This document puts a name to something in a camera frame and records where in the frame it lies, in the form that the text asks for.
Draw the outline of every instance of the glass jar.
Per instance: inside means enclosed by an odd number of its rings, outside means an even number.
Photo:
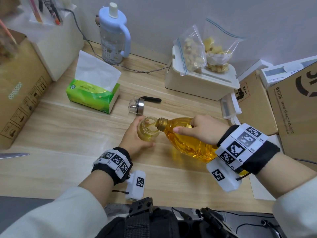
[[[100,28],[102,58],[115,64],[122,61],[121,51],[124,49],[125,35],[123,32],[114,33]]]
[[[146,117],[138,124],[138,136],[143,141],[154,141],[159,135],[159,130],[155,127],[158,119],[154,117]]]

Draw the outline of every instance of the wood grain tabletop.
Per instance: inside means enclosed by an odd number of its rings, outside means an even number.
[[[93,44],[101,54],[99,44]],[[83,49],[93,55],[89,45]],[[121,67],[120,95],[111,114],[70,102],[66,95],[74,79],[77,59],[63,76],[50,85],[38,107],[9,150],[30,156],[0,160],[0,196],[55,199],[77,186],[91,172],[92,163],[103,151],[116,147],[134,119],[128,114],[133,96],[161,98],[161,103],[145,103],[144,115],[173,119],[209,114],[222,118],[220,102],[165,88],[165,70],[150,74]],[[137,70],[154,70],[164,64],[130,55],[122,62]],[[161,133],[156,147],[132,157],[133,169],[146,173],[144,196],[155,205],[188,208],[267,212],[272,201],[253,198],[249,178],[236,191],[226,193],[206,169],[206,164],[177,151]],[[125,190],[126,183],[116,189]],[[113,193],[109,202],[129,203],[125,195]]]

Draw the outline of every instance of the sf express logo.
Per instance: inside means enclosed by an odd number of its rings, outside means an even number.
[[[295,80],[297,90],[307,97],[317,97],[317,70],[309,71],[306,77],[299,76]]]

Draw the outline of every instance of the hand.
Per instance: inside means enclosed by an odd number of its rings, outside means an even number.
[[[175,127],[173,131],[195,137],[206,144],[216,145],[230,127],[209,115],[196,115],[191,120],[191,125],[193,128]]]
[[[124,148],[132,156],[137,152],[141,151],[143,148],[151,148],[155,146],[153,142],[146,142],[139,138],[137,133],[138,124],[145,116],[136,117],[130,124],[129,128],[126,130],[121,143],[118,147]]]

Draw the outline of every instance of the fingernail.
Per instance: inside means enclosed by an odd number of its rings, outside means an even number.
[[[175,127],[175,128],[173,128],[173,131],[174,131],[175,133],[178,133],[178,131],[179,131],[179,127]]]

